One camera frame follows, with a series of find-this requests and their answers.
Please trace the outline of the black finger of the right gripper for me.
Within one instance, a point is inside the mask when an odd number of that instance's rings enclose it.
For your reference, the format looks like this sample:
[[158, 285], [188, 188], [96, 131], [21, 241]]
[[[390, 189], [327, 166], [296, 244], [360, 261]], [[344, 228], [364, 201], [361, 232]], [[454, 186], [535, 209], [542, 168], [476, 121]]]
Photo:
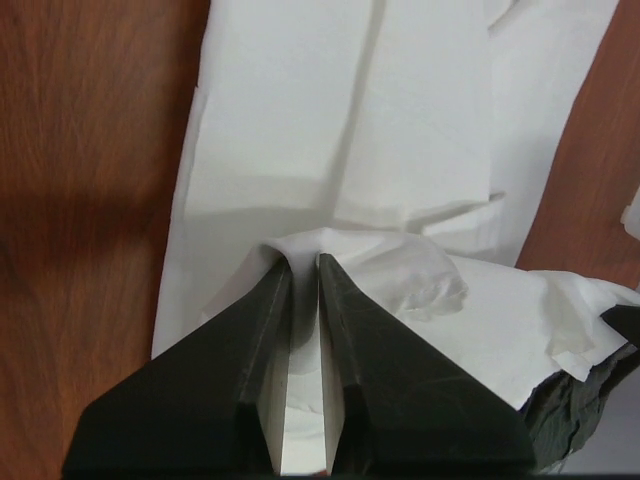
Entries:
[[629, 343], [640, 345], [640, 307], [615, 305], [601, 314], [602, 320]]

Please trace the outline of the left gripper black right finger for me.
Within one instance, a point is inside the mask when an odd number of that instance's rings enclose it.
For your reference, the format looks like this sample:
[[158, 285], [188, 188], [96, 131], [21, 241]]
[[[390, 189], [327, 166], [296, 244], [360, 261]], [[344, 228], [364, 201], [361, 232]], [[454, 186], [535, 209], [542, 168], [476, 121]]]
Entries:
[[521, 415], [318, 261], [327, 471], [331, 475], [526, 475]]

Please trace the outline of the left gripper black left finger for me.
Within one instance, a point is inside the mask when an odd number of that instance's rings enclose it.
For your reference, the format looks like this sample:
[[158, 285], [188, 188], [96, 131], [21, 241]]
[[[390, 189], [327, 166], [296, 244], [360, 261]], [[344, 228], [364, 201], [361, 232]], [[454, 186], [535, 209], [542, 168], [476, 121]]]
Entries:
[[89, 404], [63, 474], [279, 474], [291, 289], [280, 260], [247, 294]]

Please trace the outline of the white long sleeve shirt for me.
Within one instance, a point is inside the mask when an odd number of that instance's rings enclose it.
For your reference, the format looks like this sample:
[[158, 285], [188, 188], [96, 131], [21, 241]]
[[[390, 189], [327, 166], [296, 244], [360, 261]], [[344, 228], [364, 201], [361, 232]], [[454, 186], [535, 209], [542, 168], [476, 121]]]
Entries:
[[313, 270], [333, 254], [391, 314], [520, 410], [627, 342], [639, 297], [516, 268], [613, 1], [215, 1], [153, 334], [159, 355], [293, 267], [282, 470], [326, 465]]

